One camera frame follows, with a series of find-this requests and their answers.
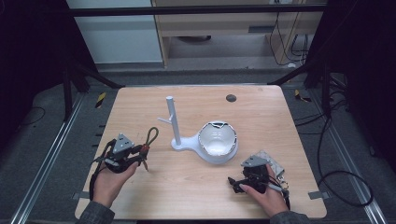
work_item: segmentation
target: forearm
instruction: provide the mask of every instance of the forearm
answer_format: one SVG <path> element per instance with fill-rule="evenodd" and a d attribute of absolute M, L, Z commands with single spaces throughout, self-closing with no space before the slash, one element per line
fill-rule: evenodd
<path fill-rule="evenodd" d="M 309 218 L 304 214 L 298 214 L 295 212 L 287 211 L 281 212 L 270 219 L 271 224 L 306 224 L 311 223 Z"/>
<path fill-rule="evenodd" d="M 109 208 L 96 202 L 90 202 L 76 223 L 107 224 L 113 221 L 114 215 L 114 212 Z"/>

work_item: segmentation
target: hand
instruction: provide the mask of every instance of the hand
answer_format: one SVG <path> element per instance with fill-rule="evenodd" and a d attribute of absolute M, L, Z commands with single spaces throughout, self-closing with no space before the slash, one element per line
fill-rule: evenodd
<path fill-rule="evenodd" d="M 136 161 L 126 171 L 115 174 L 102 163 L 102 167 L 105 169 L 96 178 L 92 200 L 110 208 L 119 195 L 122 186 L 136 171 L 137 164 Z"/>
<path fill-rule="evenodd" d="M 269 176 L 275 178 L 274 171 L 271 169 L 270 164 L 267 163 L 266 166 Z M 289 211 L 281 192 L 277 190 L 267 188 L 265 193 L 261 194 L 251 186 L 240 185 L 240 187 L 246 194 L 259 203 L 269 218 L 278 213 Z"/>

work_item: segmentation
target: white vertical post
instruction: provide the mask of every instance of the white vertical post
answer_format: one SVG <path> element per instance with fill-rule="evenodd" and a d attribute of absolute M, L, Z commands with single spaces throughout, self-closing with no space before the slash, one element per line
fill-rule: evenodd
<path fill-rule="evenodd" d="M 166 103 L 168 103 L 168 109 L 170 115 L 169 120 L 171 121 L 174 130 L 176 145 L 180 146 L 181 145 L 180 133 L 178 132 L 178 124 L 177 124 L 176 110 L 175 110 L 173 97 L 167 96 Z"/>

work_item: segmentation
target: white wall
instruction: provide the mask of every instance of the white wall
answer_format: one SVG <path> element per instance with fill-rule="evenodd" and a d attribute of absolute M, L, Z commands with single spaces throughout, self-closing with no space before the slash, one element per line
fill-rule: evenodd
<path fill-rule="evenodd" d="M 70 8 L 151 7 L 150 0 L 67 0 Z M 76 18 L 95 63 L 161 63 L 153 16 Z"/>

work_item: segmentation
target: black horizontal bar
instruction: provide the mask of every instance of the black horizontal bar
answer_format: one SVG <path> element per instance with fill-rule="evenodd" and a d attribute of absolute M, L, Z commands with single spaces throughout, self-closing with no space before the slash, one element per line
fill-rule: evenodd
<path fill-rule="evenodd" d="M 232 5 L 193 7 L 113 7 L 113 8 L 72 8 L 51 10 L 47 14 L 72 17 L 214 14 L 214 13 L 260 13 L 260 12 L 314 12 L 324 11 L 326 4 L 287 5 Z"/>

